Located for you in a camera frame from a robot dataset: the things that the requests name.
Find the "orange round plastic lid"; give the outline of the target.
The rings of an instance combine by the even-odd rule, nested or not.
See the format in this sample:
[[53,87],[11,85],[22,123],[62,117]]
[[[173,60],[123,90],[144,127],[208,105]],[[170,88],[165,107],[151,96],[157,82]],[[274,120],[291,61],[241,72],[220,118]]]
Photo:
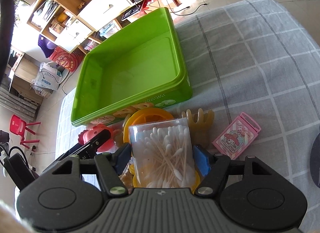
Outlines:
[[171,113],[161,108],[144,108],[138,110],[137,112],[132,114],[126,122],[124,122],[123,142],[130,142],[129,126],[147,124],[151,122],[167,121],[172,120],[173,118],[174,117]]

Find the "grey checked tablecloth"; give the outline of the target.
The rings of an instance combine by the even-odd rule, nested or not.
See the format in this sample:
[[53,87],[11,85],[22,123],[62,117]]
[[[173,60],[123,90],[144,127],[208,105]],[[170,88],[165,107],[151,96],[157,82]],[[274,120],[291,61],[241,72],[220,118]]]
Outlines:
[[244,152],[298,187],[308,200],[300,226],[319,229],[319,188],[310,156],[319,135],[319,45],[274,0],[243,0],[188,17],[176,25],[193,96],[163,95],[138,105],[173,115],[213,110],[215,139],[242,112],[261,127]]

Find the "pink cartoon card box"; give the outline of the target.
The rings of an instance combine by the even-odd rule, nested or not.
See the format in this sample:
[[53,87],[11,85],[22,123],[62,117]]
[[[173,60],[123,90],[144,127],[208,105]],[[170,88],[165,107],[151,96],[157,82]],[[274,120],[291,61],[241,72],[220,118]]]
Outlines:
[[258,123],[241,112],[212,144],[221,154],[235,160],[257,138],[260,131]]

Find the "clear cotton swab jar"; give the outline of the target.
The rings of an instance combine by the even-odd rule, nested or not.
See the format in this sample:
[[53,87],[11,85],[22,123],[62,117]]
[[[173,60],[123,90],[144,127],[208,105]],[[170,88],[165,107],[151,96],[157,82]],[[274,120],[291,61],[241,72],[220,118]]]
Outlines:
[[133,186],[189,188],[200,183],[186,118],[129,126]]

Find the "red plastic child chair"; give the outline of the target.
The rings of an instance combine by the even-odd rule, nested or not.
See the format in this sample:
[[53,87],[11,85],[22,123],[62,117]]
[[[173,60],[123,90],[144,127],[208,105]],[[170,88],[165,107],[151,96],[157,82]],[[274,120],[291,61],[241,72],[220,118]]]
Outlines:
[[36,133],[29,128],[29,126],[34,126],[34,125],[40,125],[41,122],[32,122],[32,123],[26,123],[24,120],[19,118],[17,115],[13,115],[10,120],[9,124],[9,130],[11,133],[20,136],[20,145],[24,146],[25,148],[29,149],[30,147],[28,144],[34,144],[34,143],[39,143],[40,140],[26,140],[25,139],[25,132],[29,132],[33,135]]

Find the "translucent yellow hand toy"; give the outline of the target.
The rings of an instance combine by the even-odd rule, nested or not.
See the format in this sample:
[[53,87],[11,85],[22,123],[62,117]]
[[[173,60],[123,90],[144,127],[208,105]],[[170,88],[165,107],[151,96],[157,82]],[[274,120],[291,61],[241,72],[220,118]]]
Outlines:
[[214,112],[210,109],[205,113],[202,108],[199,108],[193,115],[191,110],[187,109],[181,113],[181,117],[187,119],[192,144],[201,145],[207,149],[210,146],[209,132],[214,122]]

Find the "green plastic storage bin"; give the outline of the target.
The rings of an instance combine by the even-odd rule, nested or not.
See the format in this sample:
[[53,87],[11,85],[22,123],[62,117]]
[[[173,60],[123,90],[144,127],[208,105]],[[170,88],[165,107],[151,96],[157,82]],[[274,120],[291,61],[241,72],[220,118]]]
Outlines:
[[85,56],[71,122],[74,126],[112,124],[144,108],[184,102],[192,94],[174,22],[163,7]]

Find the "wooden white tv cabinet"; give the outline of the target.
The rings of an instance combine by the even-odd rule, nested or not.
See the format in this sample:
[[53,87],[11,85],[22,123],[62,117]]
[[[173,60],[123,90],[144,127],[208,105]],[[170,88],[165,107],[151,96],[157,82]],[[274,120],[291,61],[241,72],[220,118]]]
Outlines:
[[[40,8],[46,0],[37,0],[33,4],[33,12]],[[58,36],[53,35],[49,32],[48,24],[52,21],[55,15],[60,12],[67,11],[71,14],[73,19],[81,21],[91,30],[88,35],[99,31],[103,26],[112,20],[119,17],[125,11],[135,7],[142,3],[144,0],[134,2],[133,0],[90,0],[81,9],[79,8],[82,0],[53,0],[58,4],[53,14],[47,21],[44,22],[43,26],[37,26],[31,21],[34,13],[30,14],[27,24],[37,30],[43,37],[46,37],[51,42],[60,46],[67,52],[71,53],[81,43],[80,36],[77,35],[74,39],[67,38],[63,39],[62,34]]]

